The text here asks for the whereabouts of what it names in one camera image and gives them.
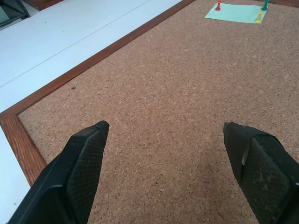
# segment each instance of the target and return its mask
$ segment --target cork board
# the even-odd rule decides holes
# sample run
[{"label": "cork board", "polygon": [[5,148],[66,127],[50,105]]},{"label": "cork board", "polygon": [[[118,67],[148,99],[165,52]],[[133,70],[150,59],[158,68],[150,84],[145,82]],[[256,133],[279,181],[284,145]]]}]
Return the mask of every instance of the cork board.
[{"label": "cork board", "polygon": [[257,224],[223,122],[275,135],[299,161],[299,9],[269,4],[256,25],[204,19],[213,5],[193,2],[19,115],[47,163],[110,124],[89,223]]}]

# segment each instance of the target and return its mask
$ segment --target textured grip pad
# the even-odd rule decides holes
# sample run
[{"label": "textured grip pad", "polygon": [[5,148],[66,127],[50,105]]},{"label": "textured grip pad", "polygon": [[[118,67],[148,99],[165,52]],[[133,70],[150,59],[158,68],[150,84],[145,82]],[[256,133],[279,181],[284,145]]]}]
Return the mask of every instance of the textured grip pad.
[{"label": "textured grip pad", "polygon": [[259,223],[270,224],[290,189],[290,182],[253,138],[240,186]]},{"label": "textured grip pad", "polygon": [[101,131],[91,135],[67,181],[66,189],[78,223],[86,224],[97,191],[104,147]]}]

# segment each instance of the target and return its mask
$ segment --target red push pin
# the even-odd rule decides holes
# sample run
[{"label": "red push pin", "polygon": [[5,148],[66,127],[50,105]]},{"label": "red push pin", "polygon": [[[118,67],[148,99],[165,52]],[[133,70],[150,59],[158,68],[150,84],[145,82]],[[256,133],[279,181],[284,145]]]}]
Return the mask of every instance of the red push pin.
[{"label": "red push pin", "polygon": [[216,11],[220,11],[220,3],[221,3],[221,0],[218,1],[218,5],[217,5],[217,7],[215,9]]}]

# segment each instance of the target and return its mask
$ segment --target wooden border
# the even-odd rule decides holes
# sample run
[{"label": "wooden border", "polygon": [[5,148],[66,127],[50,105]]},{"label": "wooden border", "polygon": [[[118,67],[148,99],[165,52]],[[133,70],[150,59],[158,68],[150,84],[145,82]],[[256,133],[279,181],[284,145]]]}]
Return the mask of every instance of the wooden border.
[{"label": "wooden border", "polygon": [[58,77],[41,89],[35,91],[20,102],[0,113],[0,125],[30,186],[32,186],[40,172],[46,167],[46,162],[17,116],[62,85],[71,81],[82,72],[86,71],[104,58],[127,45],[193,1],[195,0],[182,0],[154,19],[143,24],[123,38],[101,50],[99,53],[88,58],[73,69],[64,73],[62,76]]},{"label": "wooden border", "polygon": [[23,0],[23,1],[26,2],[28,5],[31,5],[33,8],[36,8],[38,11],[41,11],[63,0]]},{"label": "wooden border", "polygon": [[299,8],[299,0],[270,0],[269,3]]}]

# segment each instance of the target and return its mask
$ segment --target light blue paper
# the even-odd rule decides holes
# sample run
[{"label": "light blue paper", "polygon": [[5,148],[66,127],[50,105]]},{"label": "light blue paper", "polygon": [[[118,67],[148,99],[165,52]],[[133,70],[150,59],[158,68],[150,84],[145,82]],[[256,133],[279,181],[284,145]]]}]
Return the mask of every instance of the light blue paper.
[{"label": "light blue paper", "polygon": [[[261,22],[256,22],[258,17],[258,12],[261,11],[261,6],[244,6],[244,5],[231,5],[231,4],[220,4],[220,11],[216,11],[217,4],[210,10],[210,12],[205,16],[208,19],[215,20],[225,20],[233,22],[245,22],[245,23],[255,23],[260,24]],[[263,11],[261,20],[265,16],[267,11]]]}]

